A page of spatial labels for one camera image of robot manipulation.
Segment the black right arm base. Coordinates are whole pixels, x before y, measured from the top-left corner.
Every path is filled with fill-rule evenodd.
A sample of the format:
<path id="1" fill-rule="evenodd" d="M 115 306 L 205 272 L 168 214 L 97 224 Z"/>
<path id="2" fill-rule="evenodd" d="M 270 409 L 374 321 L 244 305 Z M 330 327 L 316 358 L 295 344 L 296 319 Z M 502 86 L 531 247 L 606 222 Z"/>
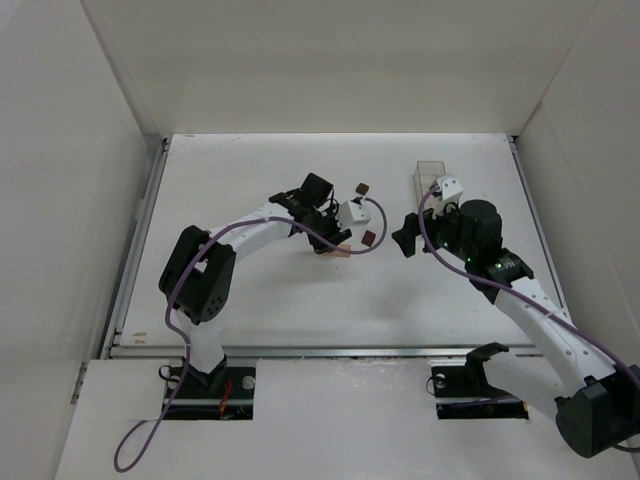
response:
<path id="1" fill-rule="evenodd" d="M 463 364 L 436 364 L 425 388 L 436 399 L 439 420 L 528 420 L 526 404 L 504 390 L 490 386 L 484 364 L 509 348 L 490 343 L 471 350 Z"/>

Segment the red wedge wood block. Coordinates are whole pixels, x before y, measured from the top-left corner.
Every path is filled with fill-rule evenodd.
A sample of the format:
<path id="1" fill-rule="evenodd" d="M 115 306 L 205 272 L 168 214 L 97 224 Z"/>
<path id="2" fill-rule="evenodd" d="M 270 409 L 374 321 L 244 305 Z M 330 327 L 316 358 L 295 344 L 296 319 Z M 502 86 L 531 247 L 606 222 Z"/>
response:
<path id="1" fill-rule="evenodd" d="M 376 234 L 370 230 L 366 230 L 361 238 L 361 244 L 367 248 L 372 247 L 376 241 Z"/>

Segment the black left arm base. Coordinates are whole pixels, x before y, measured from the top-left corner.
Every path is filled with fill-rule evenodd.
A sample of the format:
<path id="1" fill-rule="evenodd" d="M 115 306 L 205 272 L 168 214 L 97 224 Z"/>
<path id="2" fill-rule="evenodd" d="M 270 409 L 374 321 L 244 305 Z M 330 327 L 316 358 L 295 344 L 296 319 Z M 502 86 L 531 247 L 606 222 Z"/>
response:
<path id="1" fill-rule="evenodd" d="M 245 421 L 254 416 L 255 365 L 223 365 L 206 384 L 188 373 L 166 420 Z"/>

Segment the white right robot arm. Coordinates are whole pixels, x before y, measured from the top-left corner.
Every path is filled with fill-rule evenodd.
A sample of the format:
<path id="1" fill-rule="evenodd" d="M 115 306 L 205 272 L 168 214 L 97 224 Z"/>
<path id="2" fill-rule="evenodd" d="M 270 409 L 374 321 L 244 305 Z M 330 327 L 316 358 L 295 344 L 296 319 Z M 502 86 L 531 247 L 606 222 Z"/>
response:
<path id="1" fill-rule="evenodd" d="M 511 319 L 543 355 L 552 374 L 526 366 L 493 342 L 466 356 L 460 386 L 487 397 L 506 392 L 553 421 L 565 443 L 592 458 L 608 449 L 631 454 L 639 433 L 639 368 L 589 339 L 554 305 L 532 269 L 503 245 L 502 218 L 485 200 L 410 213 L 392 238 L 407 258 L 423 238 L 424 252 L 446 251 L 464 263 L 459 275 Z"/>

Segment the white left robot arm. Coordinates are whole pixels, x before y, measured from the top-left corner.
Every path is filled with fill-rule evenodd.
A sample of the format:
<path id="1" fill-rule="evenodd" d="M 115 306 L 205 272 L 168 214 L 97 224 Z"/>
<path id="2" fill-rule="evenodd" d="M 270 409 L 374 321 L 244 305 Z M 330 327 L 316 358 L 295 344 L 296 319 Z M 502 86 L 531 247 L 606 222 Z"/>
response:
<path id="1" fill-rule="evenodd" d="M 190 357 L 187 375 L 202 387 L 219 386 L 226 369 L 213 319 L 225 306 L 237 263 L 268 244 L 305 233 L 317 255 L 351 237 L 339 225 L 334 185 L 314 173 L 296 189 L 280 192 L 234 225 L 184 229 L 161 274 L 159 289 L 177 314 Z"/>

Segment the clear plastic box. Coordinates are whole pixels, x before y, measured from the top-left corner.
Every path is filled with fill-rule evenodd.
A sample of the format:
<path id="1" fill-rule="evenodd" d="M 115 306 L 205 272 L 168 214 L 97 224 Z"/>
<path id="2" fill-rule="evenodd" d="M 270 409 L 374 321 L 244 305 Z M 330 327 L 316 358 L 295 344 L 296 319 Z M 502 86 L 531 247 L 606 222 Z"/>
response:
<path id="1" fill-rule="evenodd" d="M 445 163 L 441 161 L 418 161 L 413 175 L 416 205 L 419 206 L 424 196 L 436 183 L 439 177 L 446 174 Z M 442 211 L 442 195 L 434 193 L 424 204 L 424 211 L 432 210 L 438 215 Z"/>

